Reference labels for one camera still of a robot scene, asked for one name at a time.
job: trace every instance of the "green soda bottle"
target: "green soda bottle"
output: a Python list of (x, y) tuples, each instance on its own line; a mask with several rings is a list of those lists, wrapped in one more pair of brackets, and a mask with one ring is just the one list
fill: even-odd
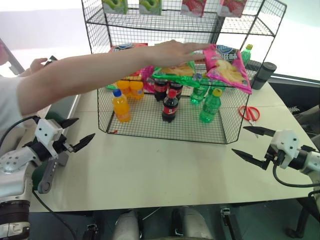
[(244, 51), (241, 52), (241, 57), (244, 66), (246, 67), (251, 58), (251, 49), (253, 48), (252, 44), (248, 44)]
[(212, 94), (206, 97), (200, 113), (200, 120), (203, 123), (211, 123), (215, 119), (221, 106), (220, 96), (222, 93), (223, 91), (220, 88), (215, 88)]
[(226, 84), (222, 81), (215, 80), (213, 83), (211, 83), (211, 87), (208, 91), (208, 96), (212, 95), (214, 89), (221, 89), (222, 92), (224, 92), (226, 89)]
[(201, 74), (198, 76), (198, 82), (200, 83), (199, 87), (195, 87), (190, 96), (190, 103), (198, 105), (205, 98), (205, 95), (209, 88), (209, 79), (207, 77), (202, 77)]

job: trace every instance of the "white sleeve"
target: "white sleeve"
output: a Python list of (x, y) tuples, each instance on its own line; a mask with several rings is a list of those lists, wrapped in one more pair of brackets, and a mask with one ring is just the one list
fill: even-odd
[(17, 87), (22, 79), (0, 76), (0, 133), (22, 119), (17, 97)]

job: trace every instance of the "black cable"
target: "black cable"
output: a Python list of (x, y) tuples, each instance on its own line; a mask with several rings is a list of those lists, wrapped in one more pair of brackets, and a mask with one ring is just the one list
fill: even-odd
[(14, 127), (16, 127), (17, 125), (19, 125), (19, 124), (21, 124), (21, 123), (23, 123), (23, 122), (25, 122), (25, 121), (27, 121), (27, 120), (29, 120), (29, 119), (33, 119), (36, 123), (38, 123), (40, 117), (39, 117), (39, 116), (36, 116), (36, 115), (34, 115), (34, 116), (27, 116), (27, 117), (21, 119), (20, 121), (17, 121), (17, 122), (14, 123), (13, 125), (11, 125), (11, 127), (9, 127), (9, 128), (5, 131), (5, 133), (3, 134), (3, 136), (2, 136), (1, 139), (0, 139), (0, 148), (1, 148), (2, 144), (4, 143), (4, 140), (5, 140), (6, 136), (10, 133), (10, 131), (11, 131)]
[(314, 201), (315, 199), (312, 197), (313, 194), (320, 194), (320, 189), (319, 190), (315, 190), (315, 191), (311, 191), (308, 194), (308, 198), (312, 201)]
[(320, 183), (312, 183), (312, 184), (291, 184), (291, 183), (286, 183), (282, 180), (280, 180), (277, 176), (277, 167), (278, 165), (274, 164), (273, 165), (273, 169), (272, 169), (272, 173), (273, 173), (273, 176), (275, 178), (275, 180), (277, 180), (279, 183), (281, 183), (282, 185), (285, 185), (287, 187), (292, 187), (292, 188), (313, 188), (313, 187), (318, 187), (320, 186)]
[(74, 240), (77, 240), (77, 236), (74, 232), (74, 230), (72, 229), (72, 227), (65, 221), (63, 220), (57, 213), (55, 213), (54, 211), (52, 211), (41, 199), (40, 197), (36, 194), (36, 192), (34, 190), (32, 190), (33, 195), (35, 196), (35, 198), (39, 201), (39, 203), (41, 203), (42, 206), (44, 206), (45, 209), (47, 209), (53, 216), (55, 216), (61, 223), (63, 223), (63, 225), (65, 225), (65, 227), (67, 229), (69, 229), (70, 233), (72, 234), (72, 237)]

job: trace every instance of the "table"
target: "table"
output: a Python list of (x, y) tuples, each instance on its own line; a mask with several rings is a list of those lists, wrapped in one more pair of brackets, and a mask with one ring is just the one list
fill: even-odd
[[(294, 129), (301, 145), (314, 146), (268, 83), (254, 90), (257, 126)], [(279, 184), (267, 171), (245, 162), (231, 148), (264, 160), (271, 138), (242, 129), (237, 142), (220, 145), (112, 135), (98, 129), (97, 93), (83, 94), (74, 114), (80, 118), (67, 133), (69, 143), (96, 133), (91, 143), (71, 153), (48, 194), (40, 195), (53, 211), (90, 211), (268, 201), (307, 196), (310, 189)], [(287, 168), (280, 179), (309, 184), (308, 176)], [(46, 212), (35, 198), (31, 212)]]

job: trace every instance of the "orange juice bottle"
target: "orange juice bottle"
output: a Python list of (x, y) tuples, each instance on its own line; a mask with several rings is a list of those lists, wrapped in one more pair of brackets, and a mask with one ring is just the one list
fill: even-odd
[(119, 122), (129, 122), (131, 120), (130, 107), (125, 95), (120, 89), (113, 90), (114, 98), (112, 99), (113, 110)]
[(121, 90), (122, 94), (126, 97), (130, 97), (130, 81), (127, 80), (119, 80), (116, 82), (116, 86)]
[(131, 97), (140, 100), (144, 94), (144, 83), (142, 81), (130, 81)]

